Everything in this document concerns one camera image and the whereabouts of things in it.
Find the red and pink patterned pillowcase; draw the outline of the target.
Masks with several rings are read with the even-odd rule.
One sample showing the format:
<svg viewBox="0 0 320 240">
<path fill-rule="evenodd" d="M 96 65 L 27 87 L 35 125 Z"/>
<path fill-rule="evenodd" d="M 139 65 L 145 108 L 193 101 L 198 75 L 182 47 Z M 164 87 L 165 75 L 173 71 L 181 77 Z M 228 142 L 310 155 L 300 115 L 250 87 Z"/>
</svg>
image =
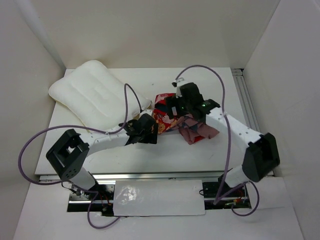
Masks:
<svg viewBox="0 0 320 240">
<path fill-rule="evenodd" d="M 193 145 L 203 139 L 212 139 L 220 133 L 215 128 L 195 120 L 191 114 L 170 119 L 165 98 L 173 95 L 161 93 L 155 97 L 153 117 L 158 123 L 158 135 L 178 131 L 189 145 Z"/>
</svg>

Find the white pillow with yellow edge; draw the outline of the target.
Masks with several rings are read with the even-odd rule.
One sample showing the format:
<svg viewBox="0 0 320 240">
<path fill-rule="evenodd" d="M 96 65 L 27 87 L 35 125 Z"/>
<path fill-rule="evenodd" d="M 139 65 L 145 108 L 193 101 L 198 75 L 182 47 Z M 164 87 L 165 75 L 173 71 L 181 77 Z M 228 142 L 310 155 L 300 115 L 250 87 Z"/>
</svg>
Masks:
<svg viewBox="0 0 320 240">
<path fill-rule="evenodd" d="M 89 128 L 109 130 L 132 120 L 151 105 L 137 90 L 111 74 L 100 61 L 90 60 L 56 81 L 48 90 Z"/>
</svg>

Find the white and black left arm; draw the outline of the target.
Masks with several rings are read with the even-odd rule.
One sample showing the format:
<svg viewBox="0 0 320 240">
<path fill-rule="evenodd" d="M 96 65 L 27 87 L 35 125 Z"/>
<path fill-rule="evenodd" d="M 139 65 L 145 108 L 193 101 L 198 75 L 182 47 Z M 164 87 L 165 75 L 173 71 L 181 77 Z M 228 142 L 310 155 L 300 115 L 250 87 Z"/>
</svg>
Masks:
<svg viewBox="0 0 320 240">
<path fill-rule="evenodd" d="M 77 133 L 73 128 L 66 130 L 46 153 L 46 159 L 63 182 L 80 188 L 88 200 L 97 197 L 103 188 L 83 164 L 96 152 L 124 147 L 136 143 L 156 144 L 159 124 L 145 113 L 138 119 L 121 123 L 106 133 Z"/>
</svg>

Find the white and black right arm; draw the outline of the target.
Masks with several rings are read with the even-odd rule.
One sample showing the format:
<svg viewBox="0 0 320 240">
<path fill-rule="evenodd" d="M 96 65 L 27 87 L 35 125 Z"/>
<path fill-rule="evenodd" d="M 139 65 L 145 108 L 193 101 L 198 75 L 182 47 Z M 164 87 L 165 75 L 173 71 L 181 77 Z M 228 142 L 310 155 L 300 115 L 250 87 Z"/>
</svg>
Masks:
<svg viewBox="0 0 320 240">
<path fill-rule="evenodd" d="M 243 153 L 241 165 L 229 169 L 226 160 L 225 170 L 220 177 L 216 198 L 230 196 L 237 186 L 249 181 L 258 183 L 280 164 L 275 137 L 271 133 L 262 134 L 241 123 L 212 99 L 205 100 L 198 86 L 185 83 L 183 78 L 172 82 L 176 88 L 173 96 L 165 102 L 170 119 L 192 115 L 196 121 L 227 135 L 227 157 L 231 156 L 231 144 Z"/>
</svg>

